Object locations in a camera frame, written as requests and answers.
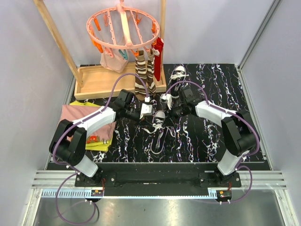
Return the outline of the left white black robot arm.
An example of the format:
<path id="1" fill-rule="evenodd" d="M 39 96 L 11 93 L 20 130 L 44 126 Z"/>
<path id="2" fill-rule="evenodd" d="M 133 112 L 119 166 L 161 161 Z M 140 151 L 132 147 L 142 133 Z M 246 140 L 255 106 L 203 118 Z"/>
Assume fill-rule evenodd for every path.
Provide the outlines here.
<path id="1" fill-rule="evenodd" d="M 120 118 L 140 121 L 143 116 L 151 113 L 152 106 L 148 103 L 143 103 L 138 112 L 131 110 L 130 103 L 133 97 L 133 93 L 123 89 L 113 102 L 108 101 L 106 106 L 100 107 L 88 116 L 75 121 L 66 119 L 60 121 L 49 146 L 53 159 L 59 158 L 72 169 L 83 173 L 89 185 L 99 185 L 102 175 L 97 172 L 98 166 L 85 154 L 87 138 Z"/>

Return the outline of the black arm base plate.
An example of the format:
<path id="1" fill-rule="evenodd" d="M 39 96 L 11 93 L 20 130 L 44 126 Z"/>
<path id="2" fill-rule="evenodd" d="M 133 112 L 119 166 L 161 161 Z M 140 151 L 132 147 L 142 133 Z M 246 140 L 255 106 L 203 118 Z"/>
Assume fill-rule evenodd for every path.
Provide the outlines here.
<path id="1" fill-rule="evenodd" d="M 104 186 L 106 198 L 208 196 L 209 189 L 240 188 L 238 173 L 223 176 L 216 163 L 99 163 L 93 178 L 76 176 L 76 187 Z"/>

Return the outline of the white shoelace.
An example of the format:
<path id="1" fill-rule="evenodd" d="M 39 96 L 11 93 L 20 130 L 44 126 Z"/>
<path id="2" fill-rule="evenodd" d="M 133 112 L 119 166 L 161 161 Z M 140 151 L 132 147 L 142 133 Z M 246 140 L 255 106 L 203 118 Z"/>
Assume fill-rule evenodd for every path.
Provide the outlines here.
<path id="1" fill-rule="evenodd" d="M 154 117 L 151 125 L 142 126 L 142 129 L 146 131 L 148 134 L 155 134 L 159 132 L 159 134 L 163 132 L 168 132 L 171 137 L 176 137 L 176 132 L 173 129 L 174 121 L 170 118 L 162 118 L 162 117 Z"/>

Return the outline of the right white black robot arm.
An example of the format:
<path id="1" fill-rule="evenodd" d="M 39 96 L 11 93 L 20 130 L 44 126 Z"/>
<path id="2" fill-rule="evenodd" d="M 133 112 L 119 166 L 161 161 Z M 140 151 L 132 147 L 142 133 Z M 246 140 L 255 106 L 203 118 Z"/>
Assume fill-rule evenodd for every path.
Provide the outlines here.
<path id="1" fill-rule="evenodd" d="M 245 110 L 235 112 L 206 99 L 199 99 L 193 95 L 190 88 L 181 90 L 179 96 L 181 104 L 178 107 L 172 106 L 172 96 L 169 93 L 161 96 L 161 100 L 167 103 L 172 119 L 194 115 L 221 127 L 226 151 L 213 177 L 216 185 L 225 186 L 230 182 L 230 175 L 238 169 L 243 158 L 249 155 L 252 149 L 257 152 L 260 148 L 260 138 L 250 113 Z"/>

